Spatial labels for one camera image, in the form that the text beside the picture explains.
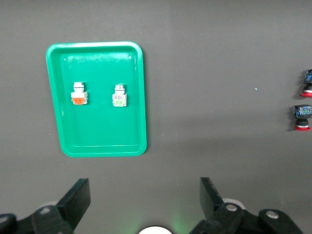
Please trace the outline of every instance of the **screw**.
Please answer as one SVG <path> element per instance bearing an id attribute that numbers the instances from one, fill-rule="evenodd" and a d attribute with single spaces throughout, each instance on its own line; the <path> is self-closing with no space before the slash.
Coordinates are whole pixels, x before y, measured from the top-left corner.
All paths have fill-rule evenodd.
<path id="1" fill-rule="evenodd" d="M 237 207 L 232 205 L 232 204 L 229 204 L 226 206 L 226 209 L 228 209 L 228 211 L 237 211 Z"/>
<path id="2" fill-rule="evenodd" d="M 8 216 L 0 218 L 0 223 L 4 223 L 8 220 Z"/>
<path id="3" fill-rule="evenodd" d="M 267 217 L 278 219 L 278 214 L 274 211 L 267 211 L 265 214 L 267 215 Z"/>
<path id="4" fill-rule="evenodd" d="M 40 211 L 40 214 L 41 214 L 41 215 L 45 215 L 45 214 L 47 214 L 47 213 L 49 213 L 49 212 L 50 212 L 50 209 L 47 208 L 47 207 L 44 207 L 44 208 Z"/>

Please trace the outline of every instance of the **white light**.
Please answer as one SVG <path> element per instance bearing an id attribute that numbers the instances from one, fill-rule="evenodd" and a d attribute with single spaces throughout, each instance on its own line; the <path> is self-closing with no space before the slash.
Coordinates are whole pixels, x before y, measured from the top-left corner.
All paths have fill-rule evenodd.
<path id="1" fill-rule="evenodd" d="M 152 226 L 143 229 L 139 234 L 172 234 L 172 233 L 163 227 Z"/>
<path id="2" fill-rule="evenodd" d="M 243 210 L 245 210 L 245 206 L 243 205 L 243 203 L 241 203 L 240 201 L 234 200 L 234 199 L 230 199 L 230 198 L 224 198 L 223 199 L 224 203 L 233 203 L 236 204 L 237 206 L 239 206 L 240 208 L 242 208 Z"/>

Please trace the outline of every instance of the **circular light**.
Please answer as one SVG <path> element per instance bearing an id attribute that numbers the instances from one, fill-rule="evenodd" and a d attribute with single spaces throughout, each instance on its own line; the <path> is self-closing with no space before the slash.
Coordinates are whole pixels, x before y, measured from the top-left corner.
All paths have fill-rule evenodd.
<path id="1" fill-rule="evenodd" d="M 159 226 L 151 226 L 143 229 L 139 234 L 172 234 L 168 229 Z"/>
<path id="2" fill-rule="evenodd" d="M 241 203 L 240 201 L 234 200 L 234 199 L 230 199 L 230 198 L 224 198 L 223 199 L 224 203 L 233 203 L 237 206 L 239 206 L 240 208 L 242 208 L 243 210 L 245 210 L 245 206 L 243 205 L 243 203 Z"/>
<path id="3" fill-rule="evenodd" d="M 235 205 L 232 205 L 232 204 L 227 205 L 226 209 L 228 209 L 228 211 L 232 211 L 232 212 L 237 211 L 237 207 Z"/>
<path id="4" fill-rule="evenodd" d="M 278 214 L 274 211 L 267 211 L 266 212 L 266 215 L 270 218 L 273 218 L 273 219 L 278 219 Z"/>

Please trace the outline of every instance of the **green tray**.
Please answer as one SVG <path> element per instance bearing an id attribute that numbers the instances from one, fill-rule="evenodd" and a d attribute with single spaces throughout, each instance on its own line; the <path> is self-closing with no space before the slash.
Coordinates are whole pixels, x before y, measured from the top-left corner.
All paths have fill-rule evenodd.
<path id="1" fill-rule="evenodd" d="M 46 53 L 60 146 L 70 157 L 138 156 L 147 146 L 143 56 L 133 42 L 53 44 Z M 74 82 L 87 104 L 74 105 Z M 115 85 L 127 105 L 115 107 Z"/>

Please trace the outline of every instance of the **gray tabletop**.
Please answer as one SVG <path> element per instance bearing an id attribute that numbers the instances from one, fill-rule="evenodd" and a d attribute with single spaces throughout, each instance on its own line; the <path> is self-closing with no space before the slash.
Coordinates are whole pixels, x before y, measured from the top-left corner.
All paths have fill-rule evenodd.
<path id="1" fill-rule="evenodd" d="M 253 214 L 275 208 L 312 232 L 311 132 L 292 106 L 312 68 L 312 2 L 0 2 L 0 214 L 23 218 L 87 177 L 77 234 L 187 234 L 203 219 L 199 178 Z M 144 53 L 148 149 L 69 158 L 59 147 L 45 52 L 123 41 Z"/>

